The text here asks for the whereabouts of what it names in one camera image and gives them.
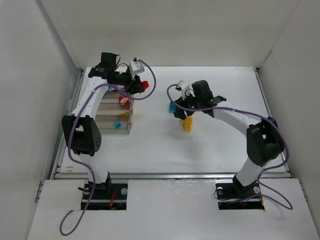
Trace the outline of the teal base lego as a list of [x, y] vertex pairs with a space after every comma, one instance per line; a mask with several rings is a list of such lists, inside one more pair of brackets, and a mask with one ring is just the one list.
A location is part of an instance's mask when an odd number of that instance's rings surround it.
[[176, 106], [175, 104], [171, 101], [169, 103], [169, 113], [174, 114], [176, 112]]

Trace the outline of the red round lego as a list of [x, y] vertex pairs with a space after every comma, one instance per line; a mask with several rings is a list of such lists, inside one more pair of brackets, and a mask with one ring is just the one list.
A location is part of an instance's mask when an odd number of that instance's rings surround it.
[[128, 97], [120, 96], [118, 98], [118, 103], [121, 109], [130, 109], [131, 101]]

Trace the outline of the red arch lego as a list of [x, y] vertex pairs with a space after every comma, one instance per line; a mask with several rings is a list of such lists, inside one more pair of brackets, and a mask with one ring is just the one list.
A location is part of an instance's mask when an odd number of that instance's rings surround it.
[[147, 80], [144, 80], [141, 82], [141, 87], [146, 90], [149, 87], [149, 82]]

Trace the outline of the teal lego brick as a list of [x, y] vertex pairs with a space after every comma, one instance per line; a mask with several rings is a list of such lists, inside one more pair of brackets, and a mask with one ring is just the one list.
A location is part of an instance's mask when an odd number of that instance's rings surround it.
[[114, 123], [114, 127], [115, 127], [116, 129], [119, 129], [121, 126], [122, 126], [122, 124], [121, 124], [120, 121], [116, 121], [116, 122]]

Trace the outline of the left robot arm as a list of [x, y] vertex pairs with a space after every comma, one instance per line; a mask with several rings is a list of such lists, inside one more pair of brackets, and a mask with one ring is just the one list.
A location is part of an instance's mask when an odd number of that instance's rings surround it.
[[99, 193], [110, 193], [109, 183], [96, 184], [93, 168], [80, 159], [82, 155], [93, 157], [101, 148], [102, 135], [95, 121], [101, 100], [109, 88], [123, 87], [124, 93], [134, 95], [143, 93], [149, 86], [138, 76], [145, 70], [141, 60], [135, 58], [125, 71], [118, 71], [118, 57], [110, 52], [101, 54], [100, 63], [88, 73], [88, 81], [80, 102], [71, 114], [64, 115], [61, 120], [69, 159], [85, 167], [91, 176], [91, 181], [80, 188], [80, 191], [88, 196], [93, 195], [95, 190]]

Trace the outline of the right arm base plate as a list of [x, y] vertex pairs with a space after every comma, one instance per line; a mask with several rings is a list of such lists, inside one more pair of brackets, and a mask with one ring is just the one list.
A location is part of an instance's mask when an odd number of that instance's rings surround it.
[[261, 189], [257, 182], [245, 190], [238, 191], [232, 182], [215, 184], [214, 197], [219, 210], [264, 210]]

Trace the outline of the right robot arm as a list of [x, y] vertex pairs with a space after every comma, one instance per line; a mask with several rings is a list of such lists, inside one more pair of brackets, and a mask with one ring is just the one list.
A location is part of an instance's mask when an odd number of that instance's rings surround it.
[[171, 101], [176, 106], [175, 118], [186, 120], [195, 112], [202, 112], [245, 136], [247, 160], [234, 175], [230, 188], [233, 199], [248, 197], [264, 168], [285, 150], [276, 120], [236, 109], [225, 97], [214, 96], [206, 80], [192, 84], [181, 80], [172, 87], [181, 93]]

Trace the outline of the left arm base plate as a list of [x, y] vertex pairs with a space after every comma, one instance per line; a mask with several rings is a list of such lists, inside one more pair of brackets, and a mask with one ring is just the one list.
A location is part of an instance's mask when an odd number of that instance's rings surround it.
[[127, 209], [127, 183], [97, 183], [87, 210], [122, 211]]

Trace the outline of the yellow lego figure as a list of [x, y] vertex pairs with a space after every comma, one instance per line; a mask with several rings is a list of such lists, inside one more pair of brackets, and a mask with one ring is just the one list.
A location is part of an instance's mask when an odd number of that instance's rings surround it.
[[185, 119], [181, 120], [180, 123], [183, 125], [185, 132], [190, 132], [192, 130], [193, 117], [187, 116]]

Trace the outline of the yellow lego plate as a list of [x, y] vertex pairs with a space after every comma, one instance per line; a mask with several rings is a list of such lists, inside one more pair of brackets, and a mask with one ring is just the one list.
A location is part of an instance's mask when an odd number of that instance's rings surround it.
[[126, 116], [129, 116], [129, 115], [130, 115], [130, 112], [127, 111], [127, 112], [123, 112], [123, 113], [119, 114], [118, 116], [119, 117], [126, 117]]

